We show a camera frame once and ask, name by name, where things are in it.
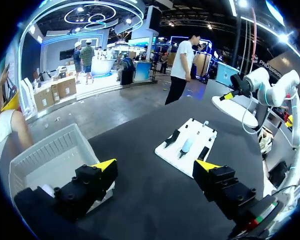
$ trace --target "cardboard box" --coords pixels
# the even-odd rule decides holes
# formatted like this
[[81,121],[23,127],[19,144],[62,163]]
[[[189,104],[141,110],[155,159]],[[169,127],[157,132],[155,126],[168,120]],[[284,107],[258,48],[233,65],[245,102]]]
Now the cardboard box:
[[76,77],[67,76],[59,80],[58,92],[60,99],[76,94]]
[[58,103],[60,101],[58,84],[54,84],[54,85],[51,86],[51,92],[52,92],[54,103],[55,104]]
[[55,104],[51,87],[39,89],[38,92],[34,94],[34,101],[38,112]]

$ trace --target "cable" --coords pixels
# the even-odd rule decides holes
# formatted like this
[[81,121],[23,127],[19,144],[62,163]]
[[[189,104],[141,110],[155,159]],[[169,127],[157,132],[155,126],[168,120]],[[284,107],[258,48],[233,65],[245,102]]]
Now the cable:
[[252,11],[252,15],[253,15],[253,37],[254,37],[254,43],[253,43],[253,51],[252,51],[252,59],[251,59],[251,68],[250,68],[250,72],[252,72],[252,67],[254,65],[254,59],[255,59],[255,54],[256,54],[256,48],[257,48],[257,19],[256,19],[256,13],[255,13],[255,9],[252,7],[251,8]]
[[258,133],[261,131],[261,129],[263,128],[263,126],[264,126],[264,124],[265,124],[265,122],[266,122],[266,119],[268,118],[268,116],[269,116],[269,114],[270,114],[270,111],[268,111],[268,113],[266,114],[266,116],[265,116],[265,118],[264,118],[264,120],[263,120],[262,125],[260,126],[260,128],[259,128],[257,131],[254,131],[254,132],[248,131],[248,130],[245,128],[244,119],[245,119],[245,115],[246,115],[248,109],[250,108],[250,106],[251,106],[251,104],[252,104],[252,98],[253,98],[252,92],[250,92],[250,103],[249,103],[249,106],[245,109],[244,114],[243,114],[243,117],[242,117],[242,121],[241,121],[243,130],[244,130],[247,134],[250,134],[250,135],[258,134]]
[[281,188],[279,191],[276,191],[275,193],[273,193],[271,196],[274,196],[274,195],[277,195],[278,193],[284,191],[284,190],[287,190],[289,188],[292,188],[292,187],[298,187],[298,185],[291,185],[291,186],[286,186],[284,188]]
[[241,62],[241,67],[240,67],[240,74],[241,74],[242,67],[244,66],[244,61],[245,61],[247,38],[248,38],[248,21],[245,21],[245,40],[244,40],[244,49],[243,49],[242,62]]
[[246,56],[246,65],[245,65],[245,70],[244,70],[244,75],[247,75],[247,71],[248,71],[248,66],[249,66],[249,61],[250,61],[250,48],[251,48],[251,24],[250,22],[248,22],[249,24],[249,47],[248,47],[248,55]]

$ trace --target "display stand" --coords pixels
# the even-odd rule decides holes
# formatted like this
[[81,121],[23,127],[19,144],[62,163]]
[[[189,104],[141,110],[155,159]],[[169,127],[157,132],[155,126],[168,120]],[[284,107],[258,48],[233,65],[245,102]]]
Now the display stand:
[[[178,129],[180,134],[176,141],[170,144],[167,148],[167,143],[164,141],[155,149],[155,154],[174,166],[176,169],[188,175],[190,178],[193,178],[192,173],[194,161],[200,158],[205,147],[208,148],[208,152],[204,155],[202,160],[207,160],[217,137],[217,131],[208,127],[207,124],[209,124],[208,121],[202,124],[201,122],[190,118]],[[190,147],[189,152],[180,157],[181,150],[189,138],[194,138],[193,144]]]

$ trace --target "white top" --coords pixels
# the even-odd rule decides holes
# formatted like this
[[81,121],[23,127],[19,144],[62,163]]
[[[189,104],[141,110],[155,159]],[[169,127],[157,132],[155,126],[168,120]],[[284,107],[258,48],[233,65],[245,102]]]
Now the white top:
[[179,48],[176,51],[175,59],[171,69],[172,77],[177,77],[179,79],[186,79],[186,71],[182,66],[180,54],[186,54],[186,62],[188,63],[188,69],[190,73],[195,54],[192,49],[192,44],[189,40],[180,43]]
[[254,129],[258,126],[256,117],[235,101],[230,99],[220,101],[220,96],[213,96],[212,102],[220,111],[228,114],[239,122],[242,122],[244,117],[243,124],[247,125],[249,128]]

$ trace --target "man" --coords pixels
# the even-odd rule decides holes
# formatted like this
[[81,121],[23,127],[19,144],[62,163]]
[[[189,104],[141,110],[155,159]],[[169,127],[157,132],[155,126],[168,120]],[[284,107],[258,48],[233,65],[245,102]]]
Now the man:
[[160,73],[162,73],[162,71],[163,71],[163,74],[166,74],[167,64],[168,64],[168,53],[166,52],[161,57],[161,69],[160,69]]
[[89,77],[92,79],[92,83],[94,83],[94,79],[91,76],[91,64],[92,64],[92,58],[95,56],[95,50],[90,46],[92,43],[91,39],[87,39],[85,43],[86,46],[84,49],[82,49],[80,53],[80,58],[83,64],[83,71],[86,73],[85,84],[88,84]]
[[[185,90],[186,84],[191,81],[191,66],[199,56],[198,54],[195,57],[192,47],[197,46],[199,42],[200,36],[194,34],[188,41],[180,43],[171,69],[171,87],[165,105],[179,100]],[[202,46],[199,45],[198,53],[200,53],[202,49]]]
[[81,42],[77,41],[74,44],[74,53],[73,53],[73,61],[75,66],[75,83],[79,84],[80,81],[78,79],[79,73],[82,71],[81,69],[81,59],[80,59],[80,50],[81,50]]
[[108,47],[107,48],[107,51],[106,51],[106,55],[107,55],[107,57],[106,57],[106,59],[112,59],[113,58],[113,56],[114,56],[114,49],[112,48],[112,47]]
[[24,150],[34,144],[23,114],[13,109],[1,111],[3,102],[2,88],[8,77],[8,68],[9,66],[4,69],[0,77],[0,158],[8,136],[12,132],[17,132],[20,144]]

